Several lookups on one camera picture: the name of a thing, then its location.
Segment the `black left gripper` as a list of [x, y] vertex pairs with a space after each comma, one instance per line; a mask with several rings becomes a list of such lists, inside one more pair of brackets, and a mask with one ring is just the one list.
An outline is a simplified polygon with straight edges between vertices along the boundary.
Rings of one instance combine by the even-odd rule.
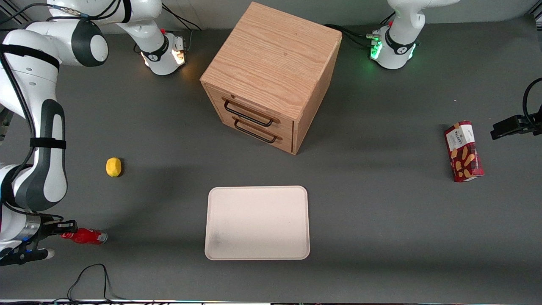
[[491, 138], [497, 140], [505, 136], [532, 133], [534, 136], [542, 134], [541, 115], [514, 115], [502, 121], [502, 124], [494, 124], [490, 132]]

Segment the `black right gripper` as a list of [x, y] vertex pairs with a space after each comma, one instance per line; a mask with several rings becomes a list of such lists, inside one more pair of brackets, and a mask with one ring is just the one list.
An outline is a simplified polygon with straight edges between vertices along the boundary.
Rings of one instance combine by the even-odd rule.
[[40, 220], [39, 238], [61, 236], [63, 232], [77, 232], [78, 230], [75, 220], [60, 222], [50, 216], [41, 216]]

